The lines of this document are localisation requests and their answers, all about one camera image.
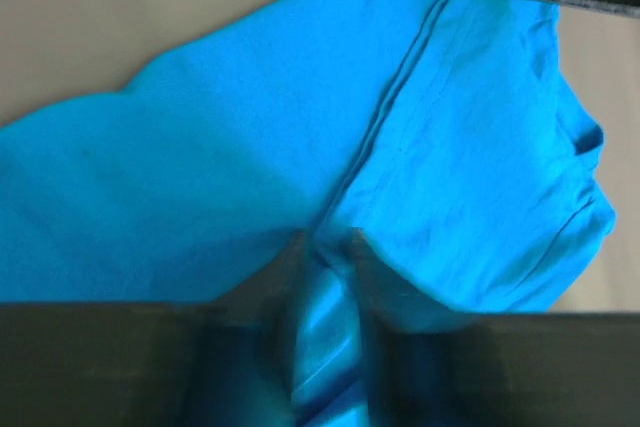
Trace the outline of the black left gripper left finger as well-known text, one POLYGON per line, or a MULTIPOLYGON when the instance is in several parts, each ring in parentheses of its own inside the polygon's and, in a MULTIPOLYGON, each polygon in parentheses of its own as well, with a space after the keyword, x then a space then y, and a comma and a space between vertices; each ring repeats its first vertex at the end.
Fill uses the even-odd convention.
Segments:
POLYGON ((1 306, 5 426, 293 426, 306 283, 297 232, 204 304, 1 306))

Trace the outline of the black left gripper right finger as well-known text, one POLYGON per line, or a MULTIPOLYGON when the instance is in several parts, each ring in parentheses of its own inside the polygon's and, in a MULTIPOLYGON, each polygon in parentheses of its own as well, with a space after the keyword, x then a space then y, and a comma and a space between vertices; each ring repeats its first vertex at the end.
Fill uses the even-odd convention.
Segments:
POLYGON ((454 310, 349 246, 374 426, 635 426, 634 313, 454 310))

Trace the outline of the blue t shirt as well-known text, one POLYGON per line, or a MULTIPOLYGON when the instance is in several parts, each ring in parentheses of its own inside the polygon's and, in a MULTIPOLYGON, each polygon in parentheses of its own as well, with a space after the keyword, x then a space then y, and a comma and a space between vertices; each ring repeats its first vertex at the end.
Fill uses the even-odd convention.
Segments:
POLYGON ((278 0, 126 87, 1 131, 5 301, 210 301, 303 229, 295 397, 369 426, 346 246, 443 303, 545 311, 615 213, 601 127, 559 68, 556 6, 278 0))

